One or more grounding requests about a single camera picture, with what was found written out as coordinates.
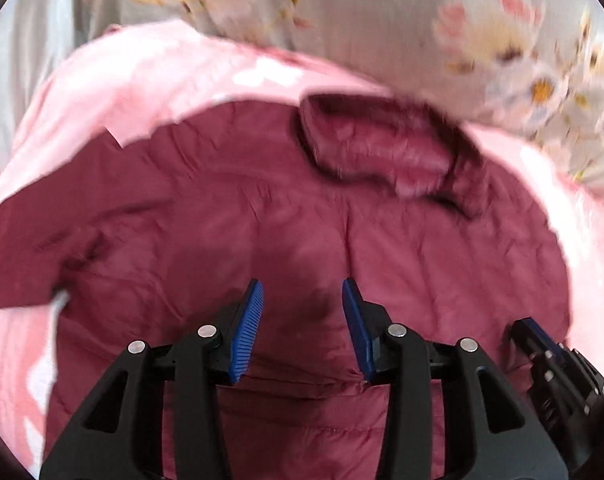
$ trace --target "maroon jacket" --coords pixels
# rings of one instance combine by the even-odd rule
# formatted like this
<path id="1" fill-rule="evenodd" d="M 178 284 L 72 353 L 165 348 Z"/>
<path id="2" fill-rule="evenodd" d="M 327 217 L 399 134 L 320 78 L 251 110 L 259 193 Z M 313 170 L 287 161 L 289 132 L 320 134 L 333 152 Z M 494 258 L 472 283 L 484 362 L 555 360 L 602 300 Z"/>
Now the maroon jacket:
<path id="1" fill-rule="evenodd" d="M 47 302 L 58 286 L 71 296 L 48 449 L 128 342 L 175 341 L 255 277 L 265 307 L 251 366 L 220 396 L 235 478 L 371 480 L 387 390 L 357 370 L 348 276 L 394 321 L 450 344 L 472 336 L 503 368 L 514 319 L 556 340 L 569 326 L 541 209 L 409 102 L 229 103 L 124 149 L 104 133 L 0 206 L 0 307 Z"/>

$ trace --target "jacket collar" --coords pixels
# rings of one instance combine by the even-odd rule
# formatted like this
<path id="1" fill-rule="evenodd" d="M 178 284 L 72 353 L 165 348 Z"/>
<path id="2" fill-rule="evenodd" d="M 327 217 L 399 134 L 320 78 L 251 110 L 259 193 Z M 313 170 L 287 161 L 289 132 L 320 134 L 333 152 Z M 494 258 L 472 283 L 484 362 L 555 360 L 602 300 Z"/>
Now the jacket collar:
<path id="1" fill-rule="evenodd" d="M 342 179 L 377 178 L 400 198 L 432 196 L 469 217 L 488 201 L 485 159 L 427 105 L 376 96 L 316 94 L 300 104 L 316 164 Z"/>

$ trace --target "white fabric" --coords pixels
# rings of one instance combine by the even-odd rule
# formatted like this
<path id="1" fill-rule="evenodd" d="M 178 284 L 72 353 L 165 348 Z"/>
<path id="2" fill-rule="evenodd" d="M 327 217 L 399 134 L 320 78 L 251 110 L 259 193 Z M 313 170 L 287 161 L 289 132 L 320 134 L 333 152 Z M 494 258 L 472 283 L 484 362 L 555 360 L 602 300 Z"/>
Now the white fabric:
<path id="1" fill-rule="evenodd" d="M 84 38 L 75 0 L 8 0 L 0 10 L 0 172 L 37 88 Z"/>

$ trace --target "black robotic mechanism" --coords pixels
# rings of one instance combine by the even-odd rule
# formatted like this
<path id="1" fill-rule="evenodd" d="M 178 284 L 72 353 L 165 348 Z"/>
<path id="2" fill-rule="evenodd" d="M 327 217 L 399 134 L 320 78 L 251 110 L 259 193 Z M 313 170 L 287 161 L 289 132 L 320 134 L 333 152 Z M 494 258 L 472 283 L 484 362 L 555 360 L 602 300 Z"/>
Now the black robotic mechanism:
<path id="1" fill-rule="evenodd" d="M 604 378 L 533 320 L 516 321 L 511 332 L 532 361 L 532 408 L 474 339 L 426 341 L 365 301 L 350 278 L 342 303 L 365 380 L 390 387 L 378 479 L 431 479 L 431 381 L 438 380 L 443 480 L 604 480 Z M 245 372 L 262 304 L 253 280 L 214 325 L 171 346 L 132 342 L 74 414 L 40 478 L 165 480 L 163 384 L 175 381 L 176 480 L 230 479 L 215 392 Z"/>

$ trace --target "pink blanket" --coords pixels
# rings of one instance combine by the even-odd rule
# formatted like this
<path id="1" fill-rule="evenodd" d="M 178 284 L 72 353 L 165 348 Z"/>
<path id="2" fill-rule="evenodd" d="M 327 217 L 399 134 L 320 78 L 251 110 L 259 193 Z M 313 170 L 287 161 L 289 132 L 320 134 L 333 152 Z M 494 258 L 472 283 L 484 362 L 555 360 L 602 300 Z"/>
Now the pink blanket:
<path id="1" fill-rule="evenodd" d="M 326 62 L 206 38 L 181 22 L 112 32 L 77 50 L 35 96 L 0 176 L 0 202 L 69 160 L 104 128 L 126 144 L 223 100 L 296 103 L 301 94 L 323 89 L 386 92 Z M 471 124 L 465 129 L 547 211 L 571 277 L 570 343 L 604 373 L 604 208 L 559 178 L 533 147 L 498 130 Z M 47 306 L 0 310 L 0 435 L 34 476 L 41 466 L 63 303 L 61 297 Z"/>

